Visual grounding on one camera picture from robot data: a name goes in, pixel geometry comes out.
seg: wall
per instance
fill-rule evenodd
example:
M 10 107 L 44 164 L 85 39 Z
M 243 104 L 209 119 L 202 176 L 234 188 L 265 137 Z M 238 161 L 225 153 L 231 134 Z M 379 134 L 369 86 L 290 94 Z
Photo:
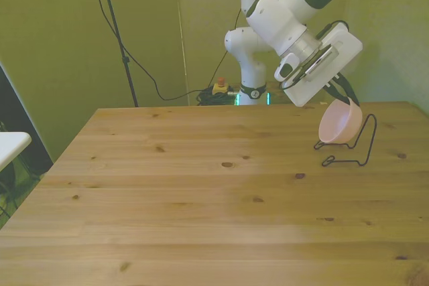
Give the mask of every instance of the wall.
M 225 53 L 224 38 L 233 29 L 240 8 L 240 0 L 180 0 L 180 13 L 186 53 L 186 72 L 190 89 L 204 88 Z M 318 33 L 326 24 L 344 18 L 346 0 L 334 0 L 309 22 L 309 28 Z M 247 25 L 241 15 L 238 26 Z M 279 64 L 276 54 L 259 57 L 267 64 L 268 78 Z M 240 68 L 231 55 L 227 55 L 218 76 L 229 82 L 240 82 Z
M 363 101 L 406 100 L 429 113 L 429 0 L 349 0 L 364 51 L 350 80 Z
M 177 0 L 113 0 L 123 41 L 162 94 L 186 91 Z M 132 106 L 115 37 L 97 0 L 0 0 L 0 61 L 56 159 L 97 108 Z M 141 106 L 162 102 L 131 65 Z

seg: wood knot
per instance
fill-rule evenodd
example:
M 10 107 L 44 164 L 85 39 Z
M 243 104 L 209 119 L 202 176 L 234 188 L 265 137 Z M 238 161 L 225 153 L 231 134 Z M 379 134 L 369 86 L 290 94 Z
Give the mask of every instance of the wood knot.
M 231 163 L 231 162 L 223 162 L 223 163 L 222 163 L 222 166 L 223 166 L 223 167 L 234 167 L 234 163 Z
M 126 271 L 129 267 L 131 266 L 131 263 L 123 263 L 121 265 L 121 267 L 119 268 L 119 270 L 123 273 L 124 271 Z
M 317 220 L 332 222 L 332 221 L 335 221 L 335 218 L 317 218 Z
M 261 204 L 261 203 L 264 203 L 265 202 L 265 200 L 264 199 L 262 199 L 261 197 L 259 197 L 259 196 L 254 196 L 253 198 L 252 198 L 252 202 L 255 202 L 256 204 Z
M 396 126 L 395 126 L 395 125 L 393 125 L 393 124 L 385 123 L 384 125 L 385 125 L 388 129 L 391 129 L 391 130 L 395 130 L 395 129 L 396 129 Z

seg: black cable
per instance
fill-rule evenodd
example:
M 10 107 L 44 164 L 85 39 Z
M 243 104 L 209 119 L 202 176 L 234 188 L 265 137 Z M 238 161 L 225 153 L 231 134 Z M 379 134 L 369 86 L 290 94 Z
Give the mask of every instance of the black cable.
M 239 10 L 239 13 L 237 14 L 237 18 L 235 19 L 234 29 L 237 29 L 237 24 L 239 23 L 240 14 L 241 14 L 241 8 Z
M 237 18 L 235 19 L 234 30 L 237 28 L 237 24 L 239 23 L 240 14 L 241 14 L 241 9 L 239 10 L 239 13 L 237 14 Z M 226 51 L 226 52 L 223 54 L 222 59 L 221 59 L 221 61 L 219 62 L 219 65 L 217 66 L 216 70 L 214 71 L 213 76 L 212 76 L 212 78 L 211 78 L 210 82 L 208 83 L 208 86 L 207 86 L 207 87 L 210 87 L 210 86 L 211 86 L 212 81 L 215 79 L 215 76 L 216 76 L 216 74 L 217 74 L 217 71 L 218 71 L 218 70 L 219 70 L 219 68 L 221 67 L 221 65 L 222 65 L 222 63 L 223 63 L 223 60 L 225 59 L 225 57 L 227 56 L 227 54 L 228 54 L 228 51 Z
M 226 52 L 223 54 L 223 57 L 222 57 L 221 61 L 219 62 L 219 65 L 217 66 L 216 70 L 214 71 L 213 76 L 212 76 L 212 79 L 211 79 L 211 80 L 210 80 L 210 82 L 208 83 L 208 86 L 207 86 L 207 87 L 210 87 L 210 85 L 212 84 L 212 81 L 215 79 L 215 76 L 216 76 L 216 74 L 217 74 L 217 71 L 219 70 L 219 67 L 221 67 L 221 65 L 222 65 L 223 60 L 225 59 L 225 57 L 227 57 L 227 54 L 228 54 L 228 51 L 226 51 Z
M 101 2 L 101 0 L 99 0 L 99 5 L 100 5 L 100 8 L 101 8 L 101 13 L 103 14 L 103 17 L 105 18 L 105 20 L 106 20 L 106 22 L 109 24 L 109 27 L 110 27 L 110 29 L 111 29 L 111 31 L 113 32 L 113 34 L 115 35 L 115 37 L 119 40 L 119 41 L 121 41 L 119 38 L 118 38 L 118 36 L 117 36 L 117 34 L 116 34 L 116 32 L 115 32 L 115 30 L 113 29 L 113 26 L 112 26 L 112 24 L 111 24 L 111 22 L 109 21 L 109 18 L 107 18 L 107 16 L 106 16 L 106 13 L 105 13 L 105 10 L 104 10 L 104 8 L 103 8 L 103 3 Z M 156 82 L 156 80 L 155 80 L 155 78 L 153 78 L 153 76 L 133 57 L 133 55 L 131 55 L 131 53 L 127 50 L 127 48 L 125 47 L 125 45 L 121 42 L 121 44 L 122 44 L 122 46 L 123 46 L 123 49 L 125 50 L 125 52 L 129 55 L 129 57 L 149 76 L 149 78 L 154 82 L 154 85 L 155 85 L 155 89 L 156 89 L 156 92 L 157 92 L 157 94 L 158 94 L 158 96 L 162 99 L 162 100 L 164 100 L 164 101 L 169 101 L 169 100 L 177 100 L 177 99 L 179 99 L 179 98 L 182 98 L 182 97 L 184 97 L 184 96 L 186 96 L 186 95 L 188 95 L 188 94 L 191 94 L 191 93 L 194 93 L 194 92 L 201 92 L 202 90 L 192 90 L 192 91 L 190 91 L 190 92 L 187 92 L 186 94 L 183 94 L 183 95 L 180 95 L 180 96 L 178 96 L 178 97 L 175 97 L 175 98 L 164 98 L 162 95 L 161 95 L 161 93 L 160 93 L 160 91 L 159 91 L 159 89 L 158 89 L 158 84 L 157 84 L 157 82 Z
M 131 76 L 131 72 L 129 70 L 129 58 L 125 55 L 124 52 L 124 47 L 123 47 L 123 43 L 121 40 L 121 34 L 119 33 L 119 27 L 118 24 L 116 22 L 116 17 L 115 17 L 115 12 L 113 10 L 113 6 L 112 6 L 112 2 L 111 0 L 107 0 L 107 5 L 109 6 L 109 10 L 110 10 L 110 14 L 112 17 L 112 22 L 113 22 L 113 26 L 115 27 L 115 35 L 116 38 L 118 40 L 118 44 L 119 44 L 119 49 L 121 50 L 121 58 L 122 58 L 122 63 L 123 66 L 125 68 L 125 73 L 127 75 L 127 80 L 128 80 L 128 85 L 129 85 L 129 89 L 131 91 L 131 96 L 133 97 L 133 102 L 134 102 L 134 107 L 139 107 L 139 103 L 137 100 L 137 95 L 135 93 L 135 89 L 134 89 L 134 83 L 133 83 L 133 78 Z
M 228 95 L 228 93 L 216 93 L 213 95 L 213 86 L 203 90 L 197 97 L 199 106 L 210 106 L 210 105 L 231 105 L 235 102 L 234 95 Z M 230 86 L 228 91 L 232 92 L 234 89 Z
M 292 88 L 292 87 L 294 87 L 295 85 L 297 85 L 297 83 L 298 83 L 298 82 L 295 82 L 295 83 L 293 83 L 291 86 L 288 86 L 288 87 L 282 88 L 282 90 L 288 90 L 289 88 Z
M 6 217 L 8 217 L 9 219 L 11 218 L 11 215 L 10 214 L 8 214 L 7 213 L 7 211 L 2 207 L 2 206 L 0 206 L 0 211 L 3 211 L 3 213 L 6 215 Z
M 334 25 L 335 23 L 343 23 L 343 24 L 345 24 L 346 25 L 346 27 L 347 27 L 347 30 L 348 31 L 350 31 L 350 26 L 349 26 L 349 24 L 345 21 L 345 20 L 336 20 L 336 21 L 333 21 L 332 22 L 332 24 Z
M 18 205 L 16 203 L 15 197 L 13 196 L 13 194 L 11 193 L 11 190 L 9 190 L 7 188 L 7 186 L 3 183 L 0 182 L 0 186 L 6 191 L 6 193 L 11 197 L 12 201 L 13 201 L 13 205 L 15 206 L 16 210 L 18 210 Z
M 317 35 L 316 35 L 316 39 L 317 40 L 321 40 L 322 39 L 322 37 L 323 36 L 325 36 L 326 35 L 326 33 L 336 24 L 336 23 L 343 23 L 343 24 L 345 24 L 346 25 L 346 27 L 347 27 L 347 30 L 348 31 L 350 31 L 350 27 L 349 27 L 349 25 L 348 25 L 348 23 L 346 22 L 346 21 L 344 21 L 344 20 L 336 20 L 336 21 L 333 21 L 332 23 L 329 23 L 328 25 L 326 25 L 326 27 L 324 28 L 324 29 L 322 29 L 322 31 L 320 31 L 320 33 L 318 33 Z

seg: wooden table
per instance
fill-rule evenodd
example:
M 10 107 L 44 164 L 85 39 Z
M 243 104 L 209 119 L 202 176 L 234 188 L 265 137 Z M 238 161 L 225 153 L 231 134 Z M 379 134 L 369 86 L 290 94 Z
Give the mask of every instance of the wooden table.
M 0 285 L 428 285 L 428 118 L 364 104 L 369 165 L 323 168 L 369 139 L 313 150 L 325 108 L 97 111 L 0 232 Z

